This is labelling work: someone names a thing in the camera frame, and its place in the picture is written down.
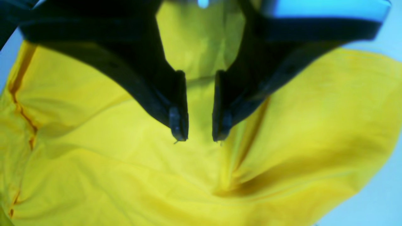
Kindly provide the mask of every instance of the light blue background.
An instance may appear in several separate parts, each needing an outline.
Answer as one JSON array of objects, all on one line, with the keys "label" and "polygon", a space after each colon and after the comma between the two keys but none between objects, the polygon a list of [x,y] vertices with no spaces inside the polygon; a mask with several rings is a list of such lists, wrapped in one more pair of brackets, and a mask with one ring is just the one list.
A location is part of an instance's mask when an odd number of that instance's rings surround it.
[{"label": "light blue background", "polygon": [[[402,61],[402,0],[393,0],[392,3],[391,14],[375,41],[356,42],[347,47],[382,53]],[[16,31],[0,52],[0,90],[21,42],[22,37]],[[391,159],[371,183],[324,217],[319,225],[402,226],[402,136]]]}]

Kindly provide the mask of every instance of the yellow fabric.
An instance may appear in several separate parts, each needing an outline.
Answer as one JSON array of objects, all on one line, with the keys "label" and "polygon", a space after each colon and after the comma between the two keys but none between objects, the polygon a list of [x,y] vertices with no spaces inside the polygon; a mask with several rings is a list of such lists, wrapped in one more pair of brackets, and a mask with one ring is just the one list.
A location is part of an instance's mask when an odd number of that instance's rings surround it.
[{"label": "yellow fabric", "polygon": [[402,63],[337,49],[217,144],[211,76],[242,20],[221,29],[191,10],[158,15],[188,75],[189,140],[177,144],[100,72],[23,44],[0,99],[1,226],[310,226],[383,166],[402,125]]}]

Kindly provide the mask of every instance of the yellow cloth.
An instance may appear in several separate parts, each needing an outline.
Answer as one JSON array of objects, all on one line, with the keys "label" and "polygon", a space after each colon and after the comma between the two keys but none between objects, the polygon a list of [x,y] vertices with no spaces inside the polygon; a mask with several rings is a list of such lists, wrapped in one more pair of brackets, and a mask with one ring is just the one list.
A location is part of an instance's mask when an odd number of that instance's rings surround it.
[{"label": "yellow cloth", "polygon": [[219,7],[158,15],[167,59],[188,75],[178,144],[100,72],[24,43],[0,99],[0,225],[310,226],[359,192],[397,141],[402,64],[337,49],[217,144],[211,76],[242,23],[220,30]]}]

